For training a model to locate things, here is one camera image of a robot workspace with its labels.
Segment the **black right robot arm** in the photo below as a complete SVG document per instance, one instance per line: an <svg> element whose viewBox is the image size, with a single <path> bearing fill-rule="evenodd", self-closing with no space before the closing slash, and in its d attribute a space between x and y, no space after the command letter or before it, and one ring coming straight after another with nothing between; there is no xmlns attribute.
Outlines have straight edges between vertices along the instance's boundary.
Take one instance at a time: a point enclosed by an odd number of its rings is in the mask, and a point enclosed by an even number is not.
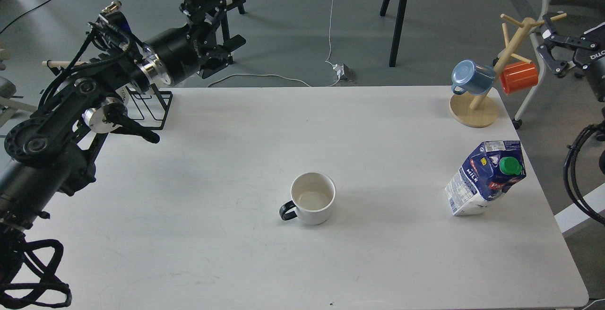
<svg viewBox="0 0 605 310"><path fill-rule="evenodd" d="M596 100L604 103L604 23L601 22L597 26L589 28L579 36L569 36L555 30L555 18L554 16L543 16L543 25L540 28L543 40L536 46L538 55L546 68L559 78L566 76L569 71L575 71L576 76L588 83ZM567 146L568 153L562 167L562 181L568 198L582 215L586 215L588 219L604 226L604 212L590 204L588 192L584 191L582 181L578 180L579 177L584 177L588 171L586 169L580 172L577 170L577 164L585 161L584 155L581 153L584 146L590 141L604 142L604 112L601 111L601 114L601 120L598 123L586 125L572 144Z"/></svg>

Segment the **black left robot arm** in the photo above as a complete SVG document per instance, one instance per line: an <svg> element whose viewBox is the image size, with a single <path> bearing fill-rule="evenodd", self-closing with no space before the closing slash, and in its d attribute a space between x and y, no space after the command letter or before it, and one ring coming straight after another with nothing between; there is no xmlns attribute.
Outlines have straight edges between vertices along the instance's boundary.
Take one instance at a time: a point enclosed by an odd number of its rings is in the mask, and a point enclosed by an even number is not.
<svg viewBox="0 0 605 310"><path fill-rule="evenodd" d="M235 35L223 43L216 31L227 12L246 0L184 0L184 26L143 42L132 34L116 1L104 8L81 50L93 43L102 53L78 64L78 55L59 71L39 107L6 135L11 161L1 173L1 305L44 307L47 291L65 295L51 308L70 305L69 285L56 271L63 245L54 239L28 242L25 231L48 219L44 207L56 192L72 196L95 181L95 159L108 134L129 134L158 143L151 129L127 115L118 91L130 85L139 94L160 85L175 86L192 75L207 78L233 63L245 44Z"/></svg>

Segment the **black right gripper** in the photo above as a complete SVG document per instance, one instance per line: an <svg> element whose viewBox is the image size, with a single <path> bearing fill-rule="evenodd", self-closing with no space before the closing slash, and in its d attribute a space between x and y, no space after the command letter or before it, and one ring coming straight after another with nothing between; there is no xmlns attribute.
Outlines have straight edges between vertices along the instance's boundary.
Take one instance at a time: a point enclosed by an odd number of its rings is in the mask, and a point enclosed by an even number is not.
<svg viewBox="0 0 605 310"><path fill-rule="evenodd" d="M537 47L537 51L549 70L558 78L565 77L573 72L577 78L586 78L597 101L602 103L605 98L605 28L594 27L586 30L580 38L560 34L554 27L554 21L566 18L567 13L559 13L556 16L542 15L540 35L544 43ZM574 60L556 60L553 49L560 47L577 51L579 48L579 66Z"/></svg>

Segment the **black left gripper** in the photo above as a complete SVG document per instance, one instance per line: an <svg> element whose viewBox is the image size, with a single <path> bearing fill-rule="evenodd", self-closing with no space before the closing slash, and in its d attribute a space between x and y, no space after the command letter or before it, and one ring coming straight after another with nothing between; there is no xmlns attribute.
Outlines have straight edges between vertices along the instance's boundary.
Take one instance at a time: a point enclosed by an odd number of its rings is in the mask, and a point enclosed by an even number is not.
<svg viewBox="0 0 605 310"><path fill-rule="evenodd" d="M143 42L147 51L164 64L171 86L195 73L207 79L233 64L232 53L246 43L241 35L203 49L203 28L215 32L225 15L224 8L224 0L184 0L180 11L186 16L188 25L169 28Z"/></svg>

